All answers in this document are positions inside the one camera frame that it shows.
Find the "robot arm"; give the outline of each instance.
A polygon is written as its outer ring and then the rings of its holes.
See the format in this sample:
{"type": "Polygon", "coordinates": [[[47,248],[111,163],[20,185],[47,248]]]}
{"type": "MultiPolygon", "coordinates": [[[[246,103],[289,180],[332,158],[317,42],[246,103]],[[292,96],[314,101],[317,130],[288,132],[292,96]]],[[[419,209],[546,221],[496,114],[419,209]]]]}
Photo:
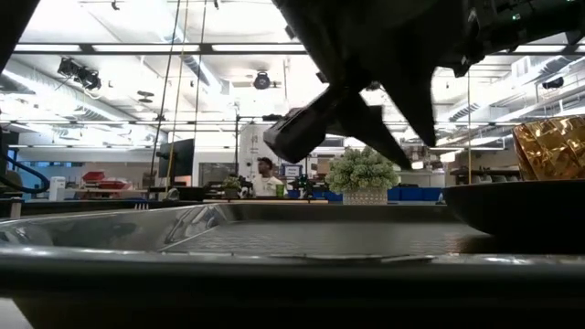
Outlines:
{"type": "Polygon", "coordinates": [[[329,87],[264,134],[296,163],[326,133],[356,137],[401,167],[410,161],[359,92],[379,82],[428,146],[436,143],[431,78],[437,67],[464,76],[485,55],[565,32],[585,31],[585,0],[272,0],[329,87]]]}

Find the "white flower arrangement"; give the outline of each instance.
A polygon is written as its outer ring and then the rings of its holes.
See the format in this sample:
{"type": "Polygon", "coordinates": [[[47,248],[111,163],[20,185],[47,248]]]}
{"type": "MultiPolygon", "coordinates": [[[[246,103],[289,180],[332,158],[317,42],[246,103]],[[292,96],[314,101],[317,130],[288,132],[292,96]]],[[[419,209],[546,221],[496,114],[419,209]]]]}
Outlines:
{"type": "Polygon", "coordinates": [[[391,188],[399,176],[394,164],[367,146],[364,151],[346,148],[342,158],[335,159],[325,178],[329,189],[336,193],[356,192],[360,188],[391,188]]]}

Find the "black bowl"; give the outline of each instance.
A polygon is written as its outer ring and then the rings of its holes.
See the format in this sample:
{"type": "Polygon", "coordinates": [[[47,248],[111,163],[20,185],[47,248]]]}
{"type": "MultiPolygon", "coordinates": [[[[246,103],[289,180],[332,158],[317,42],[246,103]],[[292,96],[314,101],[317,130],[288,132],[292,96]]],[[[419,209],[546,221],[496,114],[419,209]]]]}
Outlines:
{"type": "Polygon", "coordinates": [[[453,186],[443,197],[458,219],[494,236],[585,237],[585,180],[453,186]]]}

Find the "white pot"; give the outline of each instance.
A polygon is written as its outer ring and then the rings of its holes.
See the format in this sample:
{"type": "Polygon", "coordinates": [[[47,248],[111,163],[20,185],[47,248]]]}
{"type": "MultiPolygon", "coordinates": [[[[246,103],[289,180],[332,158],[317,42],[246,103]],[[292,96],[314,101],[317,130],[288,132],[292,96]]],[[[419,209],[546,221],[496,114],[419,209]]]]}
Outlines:
{"type": "Polygon", "coordinates": [[[344,193],[344,205],[387,205],[388,189],[379,187],[360,188],[344,193]]]}

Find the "potted plant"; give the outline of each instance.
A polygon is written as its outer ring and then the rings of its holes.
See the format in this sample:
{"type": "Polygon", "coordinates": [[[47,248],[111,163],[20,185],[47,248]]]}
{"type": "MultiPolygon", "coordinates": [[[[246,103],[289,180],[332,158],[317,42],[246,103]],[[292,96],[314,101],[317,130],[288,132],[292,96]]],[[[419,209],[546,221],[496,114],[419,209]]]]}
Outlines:
{"type": "Polygon", "coordinates": [[[346,148],[331,163],[325,182],[333,192],[343,193],[344,205],[386,205],[388,189],[399,177],[392,162],[367,146],[363,151],[346,148]]]}
{"type": "Polygon", "coordinates": [[[241,185],[239,179],[234,176],[229,176],[223,181],[224,197],[228,199],[239,198],[239,189],[241,185]]]}

